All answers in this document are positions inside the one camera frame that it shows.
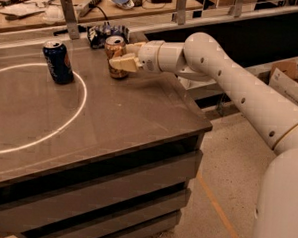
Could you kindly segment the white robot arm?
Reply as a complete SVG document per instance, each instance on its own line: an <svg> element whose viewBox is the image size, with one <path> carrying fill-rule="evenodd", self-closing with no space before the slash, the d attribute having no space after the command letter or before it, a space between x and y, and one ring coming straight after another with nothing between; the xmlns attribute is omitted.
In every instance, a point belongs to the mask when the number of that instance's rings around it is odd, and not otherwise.
<svg viewBox="0 0 298 238"><path fill-rule="evenodd" d="M183 43L129 44L109 63L129 72L214 79L276 154L263 176L252 238L298 238L297 105L239 66L206 33L196 32Z"/></svg>

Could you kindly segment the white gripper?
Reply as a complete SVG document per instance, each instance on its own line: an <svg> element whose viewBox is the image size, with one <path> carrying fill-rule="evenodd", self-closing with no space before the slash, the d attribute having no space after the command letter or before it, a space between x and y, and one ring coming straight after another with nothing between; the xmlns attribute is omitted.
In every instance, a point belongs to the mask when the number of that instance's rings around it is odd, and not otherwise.
<svg viewBox="0 0 298 238"><path fill-rule="evenodd" d="M109 64L121 71L137 72L141 67L147 72L161 72L158 53L164 41L136 42L126 45L126 55L113 57Z"/></svg>

